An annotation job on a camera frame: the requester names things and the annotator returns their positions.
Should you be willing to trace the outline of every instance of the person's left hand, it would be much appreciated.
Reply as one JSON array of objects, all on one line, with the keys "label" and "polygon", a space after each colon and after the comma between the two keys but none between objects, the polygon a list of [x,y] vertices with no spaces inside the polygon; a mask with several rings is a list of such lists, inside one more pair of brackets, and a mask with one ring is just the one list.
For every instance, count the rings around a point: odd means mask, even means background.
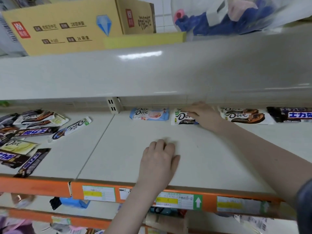
[{"label": "person's left hand", "polygon": [[144,152],[136,186],[156,198],[173,178],[180,156],[175,155],[175,145],[165,144],[164,140],[151,142]]}]

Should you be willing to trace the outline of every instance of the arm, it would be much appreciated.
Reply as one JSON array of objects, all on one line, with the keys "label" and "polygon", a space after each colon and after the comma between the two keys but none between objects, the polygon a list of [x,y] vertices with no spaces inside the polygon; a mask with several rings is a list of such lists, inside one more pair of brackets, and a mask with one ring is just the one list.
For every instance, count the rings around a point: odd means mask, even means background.
[{"label": "arm", "polygon": [[105,234],[138,233],[149,208],[177,170],[180,156],[174,156],[174,151],[174,144],[166,145],[162,139],[144,150],[138,181]]},{"label": "arm", "polygon": [[182,110],[202,127],[236,145],[260,176],[295,208],[298,190],[312,178],[312,163],[222,119],[207,104],[196,103]]}]

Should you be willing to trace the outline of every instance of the teal package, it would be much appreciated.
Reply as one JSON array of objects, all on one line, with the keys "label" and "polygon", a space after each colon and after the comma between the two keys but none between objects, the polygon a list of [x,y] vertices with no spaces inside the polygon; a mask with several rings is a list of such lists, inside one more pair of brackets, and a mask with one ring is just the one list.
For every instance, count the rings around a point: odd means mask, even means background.
[{"label": "teal package", "polygon": [[146,121],[166,121],[169,119],[169,109],[133,108],[130,112],[130,118]]},{"label": "teal package", "polygon": [[73,199],[72,197],[70,198],[60,197],[60,201],[63,205],[76,207],[76,208],[87,208],[90,203],[89,200]]}]

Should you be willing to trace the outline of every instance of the white arrow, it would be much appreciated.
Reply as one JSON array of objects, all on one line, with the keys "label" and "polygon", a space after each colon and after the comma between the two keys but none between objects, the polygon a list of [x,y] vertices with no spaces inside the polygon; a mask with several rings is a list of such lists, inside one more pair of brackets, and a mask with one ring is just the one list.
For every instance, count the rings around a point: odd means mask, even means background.
[{"label": "white arrow", "polygon": [[196,202],[196,207],[199,208],[200,207],[200,203],[201,203],[200,198],[197,197],[197,200],[195,202]]}]

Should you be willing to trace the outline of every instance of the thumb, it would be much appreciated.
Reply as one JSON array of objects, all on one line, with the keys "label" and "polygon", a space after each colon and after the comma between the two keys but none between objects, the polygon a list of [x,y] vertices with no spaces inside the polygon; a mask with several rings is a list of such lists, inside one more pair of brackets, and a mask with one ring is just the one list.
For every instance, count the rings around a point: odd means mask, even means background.
[{"label": "thumb", "polygon": [[199,116],[195,112],[188,112],[188,116],[194,118],[195,120],[199,119]]},{"label": "thumb", "polygon": [[177,167],[179,165],[179,161],[180,161],[180,158],[181,156],[180,155],[176,155],[173,157],[173,159],[171,160],[171,176],[173,177],[176,170],[177,170]]}]

